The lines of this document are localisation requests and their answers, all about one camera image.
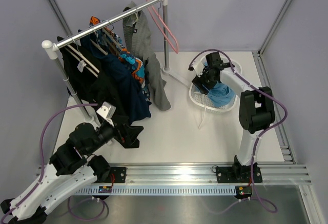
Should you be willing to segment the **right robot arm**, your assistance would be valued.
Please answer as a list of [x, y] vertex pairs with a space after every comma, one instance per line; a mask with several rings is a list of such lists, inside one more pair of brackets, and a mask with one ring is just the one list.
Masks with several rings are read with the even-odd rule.
[[262, 134], [275, 120], [272, 90], [254, 87], [247, 81], [229, 59], [224, 62], [219, 50], [206, 50], [206, 62], [194, 58], [188, 70], [195, 71], [192, 84], [202, 94], [208, 94], [217, 83], [226, 84], [239, 97], [239, 123], [243, 128], [241, 144], [231, 166], [216, 167], [218, 183], [262, 182], [258, 167], [257, 146]]

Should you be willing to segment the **pink clothes hanger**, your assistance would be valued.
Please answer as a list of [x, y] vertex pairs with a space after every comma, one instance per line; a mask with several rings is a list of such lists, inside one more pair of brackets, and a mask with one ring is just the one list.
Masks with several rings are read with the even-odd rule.
[[172, 50], [178, 54], [180, 52], [179, 42], [168, 27], [168, 23], [165, 22], [164, 17], [159, 14], [158, 10], [156, 10], [153, 5], [149, 6], [147, 10], [156, 27], [163, 35], [163, 38], [166, 40]]

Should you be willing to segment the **grey knit shorts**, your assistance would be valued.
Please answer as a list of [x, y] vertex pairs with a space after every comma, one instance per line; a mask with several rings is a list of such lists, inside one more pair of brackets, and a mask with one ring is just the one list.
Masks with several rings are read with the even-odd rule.
[[146, 77], [153, 92], [154, 102], [161, 111], [167, 111], [171, 104], [165, 93], [166, 81], [161, 77], [161, 68], [151, 46], [151, 30], [143, 11], [131, 14], [122, 20], [127, 49], [145, 66]]

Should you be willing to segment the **light blue shorts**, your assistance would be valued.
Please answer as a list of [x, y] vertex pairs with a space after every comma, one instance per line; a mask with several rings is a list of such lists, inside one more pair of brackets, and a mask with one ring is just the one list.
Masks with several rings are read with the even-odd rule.
[[196, 105], [203, 108], [203, 115], [198, 130], [201, 128], [207, 112], [220, 113], [232, 108], [236, 95], [234, 91], [225, 84], [217, 83], [208, 94], [201, 94], [199, 89], [193, 85], [190, 96]]

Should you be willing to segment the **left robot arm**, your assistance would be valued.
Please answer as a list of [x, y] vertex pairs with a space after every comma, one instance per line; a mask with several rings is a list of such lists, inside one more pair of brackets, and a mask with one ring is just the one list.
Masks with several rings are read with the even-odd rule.
[[139, 147], [142, 126], [81, 123], [50, 157], [43, 172], [22, 194], [5, 199], [1, 210], [9, 223], [44, 223], [47, 216], [79, 189], [112, 178], [107, 160], [94, 152], [110, 140], [126, 149]]

